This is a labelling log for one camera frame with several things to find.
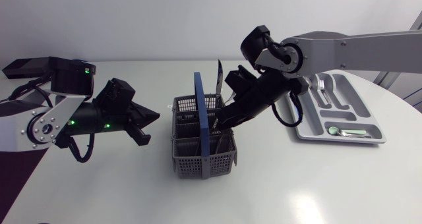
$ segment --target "white table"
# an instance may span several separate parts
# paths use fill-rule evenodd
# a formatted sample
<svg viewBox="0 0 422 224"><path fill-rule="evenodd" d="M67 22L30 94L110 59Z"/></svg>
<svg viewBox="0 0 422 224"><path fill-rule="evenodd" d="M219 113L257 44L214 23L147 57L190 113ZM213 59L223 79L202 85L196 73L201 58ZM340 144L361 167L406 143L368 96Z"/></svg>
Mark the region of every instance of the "white table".
<svg viewBox="0 0 422 224"><path fill-rule="evenodd" d="M224 75L246 61L223 61ZM267 109L234 128L238 164L229 175L181 180L171 163L173 98L194 94L193 72L215 92L217 61L106 62L134 101L161 114L138 147L125 132L98 134L87 163L51 147L4 223L422 223L422 114L394 94L347 75L387 137L379 146L297 138ZM1 78L1 98L20 81ZM223 96L230 88L224 84ZM280 110L289 117L287 107ZM87 136L76 141L85 147Z"/></svg>

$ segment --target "dish rack basket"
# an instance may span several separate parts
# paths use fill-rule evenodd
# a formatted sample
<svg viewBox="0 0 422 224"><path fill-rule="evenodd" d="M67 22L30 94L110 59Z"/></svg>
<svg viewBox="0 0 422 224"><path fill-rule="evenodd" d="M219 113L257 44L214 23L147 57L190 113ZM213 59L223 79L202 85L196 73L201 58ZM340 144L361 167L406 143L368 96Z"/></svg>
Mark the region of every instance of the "dish rack basket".
<svg viewBox="0 0 422 224"><path fill-rule="evenodd" d="M173 170L182 179L226 175L237 149L232 129L213 129L216 113L224 106L220 94L204 95L199 72L194 73L195 95L174 98Z"/></svg>

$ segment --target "fork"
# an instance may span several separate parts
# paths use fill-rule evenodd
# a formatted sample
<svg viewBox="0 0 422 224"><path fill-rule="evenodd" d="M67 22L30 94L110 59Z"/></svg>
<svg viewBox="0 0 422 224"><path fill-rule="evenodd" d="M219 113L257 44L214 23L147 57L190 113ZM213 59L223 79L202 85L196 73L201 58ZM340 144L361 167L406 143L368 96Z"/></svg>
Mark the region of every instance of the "fork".
<svg viewBox="0 0 422 224"><path fill-rule="evenodd" d="M323 79L319 80L319 87L321 89L321 93L324 96L325 100L327 101L328 104L331 104L330 98L328 97L328 95L325 92L325 83Z"/></svg>

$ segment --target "basket handle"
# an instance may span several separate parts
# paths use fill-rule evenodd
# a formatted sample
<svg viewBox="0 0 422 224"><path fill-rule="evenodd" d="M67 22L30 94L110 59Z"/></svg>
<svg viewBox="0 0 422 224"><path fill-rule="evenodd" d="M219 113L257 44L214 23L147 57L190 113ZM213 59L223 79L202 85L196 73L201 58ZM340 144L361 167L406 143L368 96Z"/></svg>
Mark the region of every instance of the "basket handle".
<svg viewBox="0 0 422 224"><path fill-rule="evenodd" d="M202 157L202 178L210 176L210 127L205 106L205 95L202 87L202 80L199 72L194 72L196 109L199 114L200 126L200 150Z"/></svg>

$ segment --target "cable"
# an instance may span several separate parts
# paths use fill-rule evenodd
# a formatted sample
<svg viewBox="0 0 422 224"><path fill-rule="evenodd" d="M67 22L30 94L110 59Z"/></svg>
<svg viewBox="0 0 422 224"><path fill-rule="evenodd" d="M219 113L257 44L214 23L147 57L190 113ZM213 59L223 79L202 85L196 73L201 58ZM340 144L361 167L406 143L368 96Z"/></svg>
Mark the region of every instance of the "cable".
<svg viewBox="0 0 422 224"><path fill-rule="evenodd" d="M303 109L302 109L302 105L301 102L299 101L299 98L297 97L297 95L293 94L292 92L290 92L290 99L293 102L293 104L296 106L297 112L299 113L299 118L297 119L296 122L294 123L287 123L285 122L280 115L277 112L277 108L276 108L276 104L273 103L271 105L272 108L272 112L274 113L274 115L276 116L277 120L279 120L279 122L281 122L284 126L288 126L290 128L294 128L297 125L299 125L302 122L302 118L303 118Z"/></svg>
<svg viewBox="0 0 422 224"><path fill-rule="evenodd" d="M47 93L45 91L41 90L41 88L39 88L37 86L34 87L34 89L44 97L44 99L47 101L48 107L53 108L53 104L52 104L50 98L48 97Z"/></svg>
<svg viewBox="0 0 422 224"><path fill-rule="evenodd" d="M416 105L419 105L420 103L422 103L422 101L417 102L416 104L414 104L413 106L415 107Z"/></svg>
<svg viewBox="0 0 422 224"><path fill-rule="evenodd" d="M30 90L32 90L36 86L41 86L51 80L51 75L53 75L53 71L49 71L45 73L43 76L29 81L27 84L21 85L18 88L16 88L12 94L8 97L9 100L14 100L20 96L23 96L24 94L28 93Z"/></svg>
<svg viewBox="0 0 422 224"><path fill-rule="evenodd" d="M413 93L410 93L410 95L406 96L403 99L407 99L408 97L412 96L413 94L416 94L418 91L422 90L422 88L420 88L419 90L414 91Z"/></svg>
<svg viewBox="0 0 422 224"><path fill-rule="evenodd" d="M95 139L95 134L90 134L90 143L89 145L87 145L88 150L86 151L84 157L80 156L80 152L75 140L73 138L70 139L69 149L71 150L73 156L75 157L77 161L81 163L85 163L91 158L92 150L94 149L94 139Z"/></svg>

